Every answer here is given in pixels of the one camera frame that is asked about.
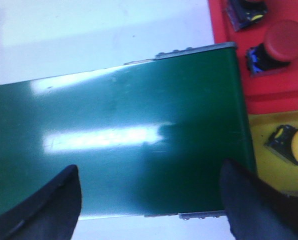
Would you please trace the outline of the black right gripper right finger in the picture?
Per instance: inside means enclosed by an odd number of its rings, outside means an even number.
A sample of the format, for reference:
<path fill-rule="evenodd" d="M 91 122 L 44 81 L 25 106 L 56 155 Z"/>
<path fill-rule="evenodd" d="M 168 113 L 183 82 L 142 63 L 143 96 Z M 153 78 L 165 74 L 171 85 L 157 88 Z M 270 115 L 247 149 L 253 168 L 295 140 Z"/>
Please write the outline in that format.
<path fill-rule="evenodd" d="M 220 195 L 237 240 L 298 240 L 298 196 L 283 194 L 233 159 L 220 171 Z"/>

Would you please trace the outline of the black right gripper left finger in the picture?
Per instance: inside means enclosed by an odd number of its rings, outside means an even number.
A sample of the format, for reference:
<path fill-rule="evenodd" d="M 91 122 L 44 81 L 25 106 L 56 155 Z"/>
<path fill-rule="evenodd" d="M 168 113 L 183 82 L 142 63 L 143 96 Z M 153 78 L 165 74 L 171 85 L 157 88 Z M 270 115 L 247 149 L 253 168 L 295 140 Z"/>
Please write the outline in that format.
<path fill-rule="evenodd" d="M 70 240 L 81 209 L 79 170 L 72 164 L 0 215 L 0 240 Z"/>

